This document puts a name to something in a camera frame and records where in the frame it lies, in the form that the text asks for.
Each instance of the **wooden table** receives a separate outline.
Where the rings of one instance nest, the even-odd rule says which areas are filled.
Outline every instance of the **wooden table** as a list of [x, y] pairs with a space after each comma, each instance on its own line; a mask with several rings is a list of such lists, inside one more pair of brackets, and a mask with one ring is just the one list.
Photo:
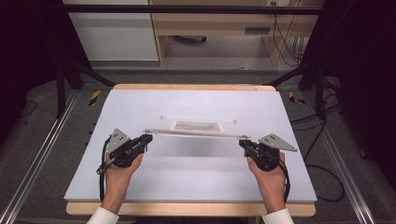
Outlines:
[[[114, 90], [275, 91], [271, 86], [119, 84]], [[100, 202], [69, 202], [70, 215], [91, 215]], [[287, 203], [293, 217], [311, 217], [313, 203]], [[120, 215], [149, 217], [258, 217], [266, 214], [262, 203], [124, 203]]]

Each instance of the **hand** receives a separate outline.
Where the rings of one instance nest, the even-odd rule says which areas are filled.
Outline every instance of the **hand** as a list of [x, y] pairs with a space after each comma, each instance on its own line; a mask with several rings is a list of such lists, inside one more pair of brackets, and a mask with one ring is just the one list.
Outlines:
[[132, 165], [128, 168], [120, 168], [110, 165], [106, 170], [106, 194], [101, 207], [107, 211], [117, 214], [122, 203], [125, 201], [126, 191], [131, 181], [132, 174], [140, 166], [143, 154], [138, 155]]
[[[280, 152], [279, 158], [285, 161], [285, 154]], [[257, 179], [267, 213], [273, 213], [286, 208], [284, 202], [286, 177], [280, 167], [277, 166], [273, 171], [264, 172], [250, 157], [247, 157], [247, 164]]]

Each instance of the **black curtain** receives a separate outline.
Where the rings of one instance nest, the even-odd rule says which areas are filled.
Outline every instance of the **black curtain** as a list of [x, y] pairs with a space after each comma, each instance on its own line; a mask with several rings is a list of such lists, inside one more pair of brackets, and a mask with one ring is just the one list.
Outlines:
[[[0, 0], [0, 144], [20, 117], [27, 92], [55, 79], [61, 61], [91, 68], [68, 14], [39, 9], [62, 3]], [[79, 79], [76, 71], [68, 76]]]
[[[326, 6], [346, 9], [351, 2], [327, 0]], [[396, 1], [354, 1], [316, 54], [340, 18], [319, 17], [303, 63], [320, 57], [325, 75], [340, 79], [340, 102], [362, 151], [396, 189]], [[315, 71], [304, 74], [303, 84], [313, 81]]]

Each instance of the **finger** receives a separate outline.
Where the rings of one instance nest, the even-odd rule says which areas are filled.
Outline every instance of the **finger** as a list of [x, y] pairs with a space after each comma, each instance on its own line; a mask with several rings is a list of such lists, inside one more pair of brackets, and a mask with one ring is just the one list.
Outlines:
[[260, 171], [260, 168], [257, 166], [256, 162], [253, 159], [251, 159], [250, 157], [247, 157], [247, 165], [248, 165], [248, 168], [250, 169], [250, 171], [254, 175], [256, 175]]
[[140, 153], [136, 158], [134, 158], [134, 161], [131, 164], [130, 169], [133, 170], [133, 172], [139, 168], [140, 164], [142, 163], [143, 160], [143, 153]]
[[106, 154], [105, 161], [106, 162], [110, 161], [110, 155]]
[[285, 157], [285, 153], [283, 152], [279, 152], [279, 158], [283, 161], [283, 163], [286, 162], [286, 157]]

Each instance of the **aluminum rail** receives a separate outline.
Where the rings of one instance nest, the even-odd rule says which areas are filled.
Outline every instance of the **aluminum rail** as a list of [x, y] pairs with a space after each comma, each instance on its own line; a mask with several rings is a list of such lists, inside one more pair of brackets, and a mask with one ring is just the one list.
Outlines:
[[322, 7], [233, 7], [233, 6], [145, 6], [145, 5], [38, 5], [50, 11], [84, 13], [198, 13], [198, 14], [271, 14], [323, 15], [341, 10]]
[[61, 132], [64, 123], [70, 114], [71, 109], [73, 108], [77, 95], [78, 95], [78, 91], [72, 91], [72, 93], [70, 94], [67, 100], [67, 107], [64, 113], [59, 119], [55, 120], [43, 145], [38, 150], [37, 155], [35, 156], [35, 160], [32, 162], [32, 165], [27, 171], [20, 186], [18, 187], [11, 201], [8, 203], [7, 208], [1, 214], [0, 224], [13, 223], [18, 213], [20, 212], [24, 201], [26, 200], [30, 190], [32, 189], [33, 184], [35, 183], [35, 180], [37, 179], [38, 174], [40, 173], [41, 168], [43, 167], [44, 162], [46, 161], [46, 158], [50, 154], [52, 147], [59, 133]]

